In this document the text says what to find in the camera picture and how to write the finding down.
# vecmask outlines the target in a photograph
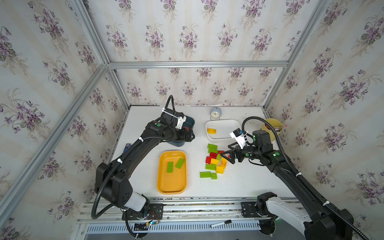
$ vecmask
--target green block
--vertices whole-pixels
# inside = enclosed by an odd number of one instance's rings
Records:
[[[167,172],[169,173],[173,172],[173,162],[168,162]]]
[[[211,153],[211,152],[218,153],[218,150],[217,149],[208,148],[208,153]]]
[[[216,165],[214,165],[214,164],[206,164],[206,165],[205,165],[205,169],[206,169],[206,170],[213,170],[213,171],[216,171]]]
[[[178,169],[181,168],[181,166],[183,166],[183,163],[185,162],[184,159],[180,158],[179,161],[176,163],[176,166]]]
[[[208,143],[208,148],[217,150],[217,145],[213,145],[213,144],[209,144],[209,143]]]
[[[200,172],[200,177],[211,177],[211,172]]]
[[[212,180],[217,180],[217,173],[211,172],[211,179]]]

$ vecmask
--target yellow tray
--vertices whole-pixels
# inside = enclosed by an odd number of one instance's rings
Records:
[[[181,169],[176,168],[179,159],[185,159]],[[167,172],[168,162],[173,162],[173,172]],[[157,190],[162,194],[180,194],[187,188],[187,156],[182,151],[167,151],[160,156]]]

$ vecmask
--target gray floor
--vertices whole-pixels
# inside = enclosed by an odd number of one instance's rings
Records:
[[[85,240],[133,240],[130,234],[89,234]],[[259,231],[150,233],[143,240],[305,240],[305,237],[291,225],[279,219],[272,237],[265,237]]]

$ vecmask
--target yellow pot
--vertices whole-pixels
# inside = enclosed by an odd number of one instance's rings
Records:
[[[278,120],[276,120],[274,118],[267,118],[266,121],[269,122],[269,124],[271,124],[273,128],[275,128],[275,127],[282,127],[283,126],[283,124],[281,122],[279,122]],[[271,142],[273,140],[275,140],[275,135],[273,134],[273,132],[271,130],[269,130],[265,126],[265,124],[262,125],[262,130],[267,131],[269,133],[269,136],[271,137]]]

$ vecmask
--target clock face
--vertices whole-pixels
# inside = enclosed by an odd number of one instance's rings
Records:
[[[212,108],[211,110],[211,117],[214,119],[217,119],[221,116],[221,109],[220,108]]]

